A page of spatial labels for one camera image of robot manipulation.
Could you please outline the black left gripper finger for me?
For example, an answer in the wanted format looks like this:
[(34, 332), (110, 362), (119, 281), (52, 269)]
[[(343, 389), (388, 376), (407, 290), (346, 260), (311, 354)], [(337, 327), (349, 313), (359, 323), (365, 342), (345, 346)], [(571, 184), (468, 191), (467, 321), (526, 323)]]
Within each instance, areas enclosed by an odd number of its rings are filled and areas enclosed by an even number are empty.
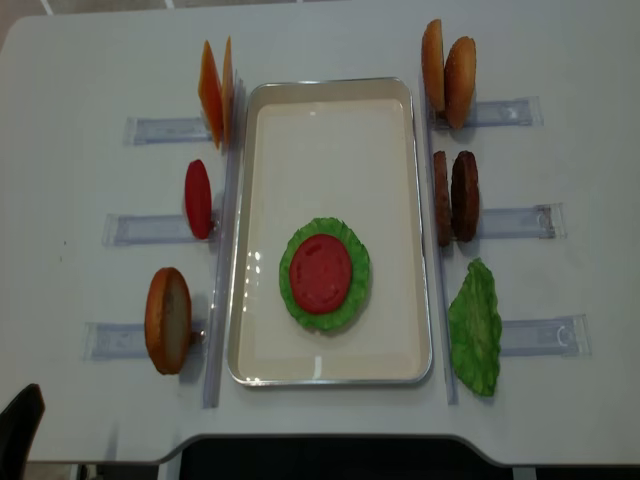
[(25, 465), (45, 403), (38, 384), (29, 384), (1, 412), (0, 461), (1, 478), (18, 480)]

